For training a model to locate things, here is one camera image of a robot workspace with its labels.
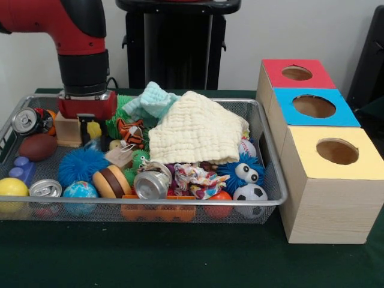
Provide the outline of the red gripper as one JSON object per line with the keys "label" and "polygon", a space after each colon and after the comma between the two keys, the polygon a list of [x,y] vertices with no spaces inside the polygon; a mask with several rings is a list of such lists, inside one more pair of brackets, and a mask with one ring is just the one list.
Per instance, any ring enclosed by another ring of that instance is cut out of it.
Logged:
{"label": "red gripper", "polygon": [[[58,107],[63,117],[76,119],[81,115],[91,115],[96,119],[111,119],[117,110],[117,94],[115,91],[106,91],[100,95],[92,96],[68,96],[64,91],[58,94]],[[88,122],[86,118],[80,118],[80,136],[82,146],[90,141],[88,133]],[[100,121],[100,145],[101,151],[107,152],[109,144],[107,142],[108,130],[105,120]]]}

